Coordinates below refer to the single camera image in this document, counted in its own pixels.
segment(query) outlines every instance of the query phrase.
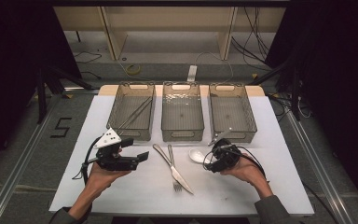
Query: spoon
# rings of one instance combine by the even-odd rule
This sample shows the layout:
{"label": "spoon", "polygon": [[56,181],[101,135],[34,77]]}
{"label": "spoon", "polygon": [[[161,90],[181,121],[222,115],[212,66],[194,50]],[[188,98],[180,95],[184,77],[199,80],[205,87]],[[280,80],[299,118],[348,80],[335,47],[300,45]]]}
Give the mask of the spoon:
{"label": "spoon", "polygon": [[202,154],[202,152],[198,151],[197,149],[191,149],[188,151],[188,155],[190,156],[191,160],[203,163],[205,156]]}

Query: cutlery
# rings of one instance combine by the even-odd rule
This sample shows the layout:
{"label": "cutlery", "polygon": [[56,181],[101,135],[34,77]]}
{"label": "cutlery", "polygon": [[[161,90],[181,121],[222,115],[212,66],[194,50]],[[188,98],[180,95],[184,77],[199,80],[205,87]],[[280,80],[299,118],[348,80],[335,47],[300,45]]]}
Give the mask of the cutlery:
{"label": "cutlery", "polygon": [[[175,161],[173,159],[173,151],[172,151],[172,146],[171,145],[168,145],[168,152],[170,153],[172,166],[175,167]],[[182,190],[182,186],[179,184],[179,182],[175,178],[172,178],[172,183],[173,183],[173,188],[175,189],[175,191],[181,191]]]}
{"label": "cutlery", "polygon": [[195,162],[198,163],[205,162],[205,164],[211,163],[211,161],[206,159],[205,156],[202,154],[202,152],[198,151],[197,149],[190,149],[188,151],[188,155],[190,156],[190,159]]}
{"label": "cutlery", "polygon": [[194,194],[193,190],[190,188],[190,186],[185,182],[185,180],[182,178],[182,176],[179,174],[179,172],[176,170],[175,167],[172,166],[172,163],[170,159],[168,159],[167,155],[165,155],[164,151],[161,149],[161,147],[157,144],[153,145],[153,148],[164,158],[164,160],[168,163],[168,165],[171,167],[172,170],[172,176],[179,182],[179,184],[182,185],[183,188],[185,188],[189,193]]}

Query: translucent bin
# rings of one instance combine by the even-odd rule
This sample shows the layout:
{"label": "translucent bin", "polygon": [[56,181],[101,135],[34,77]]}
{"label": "translucent bin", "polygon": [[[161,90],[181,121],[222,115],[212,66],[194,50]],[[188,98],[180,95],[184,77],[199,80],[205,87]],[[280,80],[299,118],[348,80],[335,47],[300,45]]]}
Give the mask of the translucent bin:
{"label": "translucent bin", "polygon": [[257,127],[242,84],[210,84],[209,103],[212,138],[231,128],[231,133],[225,136],[230,142],[252,142]]}
{"label": "translucent bin", "polygon": [[112,127],[121,138],[150,141],[155,102],[153,83],[122,82],[106,127]]}
{"label": "translucent bin", "polygon": [[164,142],[201,141],[204,121],[197,82],[164,82],[162,96]]}

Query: butter knife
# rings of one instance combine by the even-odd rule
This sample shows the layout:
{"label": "butter knife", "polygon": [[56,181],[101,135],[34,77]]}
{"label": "butter knife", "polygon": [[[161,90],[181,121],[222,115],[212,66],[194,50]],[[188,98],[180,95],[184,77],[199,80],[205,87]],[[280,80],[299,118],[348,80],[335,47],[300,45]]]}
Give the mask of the butter knife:
{"label": "butter knife", "polygon": [[154,144],[153,148],[162,156],[162,158],[164,158],[164,160],[171,167],[173,178],[175,178],[175,180],[177,180],[179,182],[179,184],[182,185],[182,187],[184,189],[186,189],[188,192],[194,194],[193,190],[190,188],[190,186],[185,182],[185,180],[182,178],[182,176],[179,174],[179,172],[175,169],[175,167],[173,167],[170,159],[168,159],[167,155],[165,155],[165,153],[161,149],[161,147],[159,145],[157,145],[157,144]]}

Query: white tabletop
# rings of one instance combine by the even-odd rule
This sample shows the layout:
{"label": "white tabletop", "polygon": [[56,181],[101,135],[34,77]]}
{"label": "white tabletop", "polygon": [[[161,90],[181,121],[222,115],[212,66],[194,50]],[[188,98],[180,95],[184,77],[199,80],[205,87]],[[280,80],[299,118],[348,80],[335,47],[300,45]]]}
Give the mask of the white tabletop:
{"label": "white tabletop", "polygon": [[[293,216],[314,214],[269,99],[257,96],[249,97],[249,100],[257,133],[252,143],[236,145],[247,147],[261,162],[274,194],[278,195],[289,214]],[[63,206],[72,206],[83,189],[83,180],[72,180],[72,177],[79,172],[90,144],[106,132],[106,122],[114,101],[114,96],[94,97],[49,211],[55,212]],[[202,165],[188,157],[191,148],[197,148],[204,154],[211,150],[211,147],[207,147],[211,142],[211,129],[205,94],[202,96],[205,130],[201,142],[163,142],[160,129],[161,102],[161,96],[158,94],[151,141],[136,142],[134,146],[123,148],[121,153],[124,156],[136,156],[149,151],[148,160],[139,163],[136,171],[121,177],[112,184],[112,187],[104,191],[94,201],[92,212],[146,217],[255,216],[257,212],[254,203],[259,198],[252,186],[232,176],[206,171]],[[156,143],[167,155],[167,145],[172,145],[176,168],[193,189],[194,195],[184,189],[181,192],[173,190],[169,166],[151,147]],[[93,150],[90,157],[93,158],[95,153],[96,150]]]}

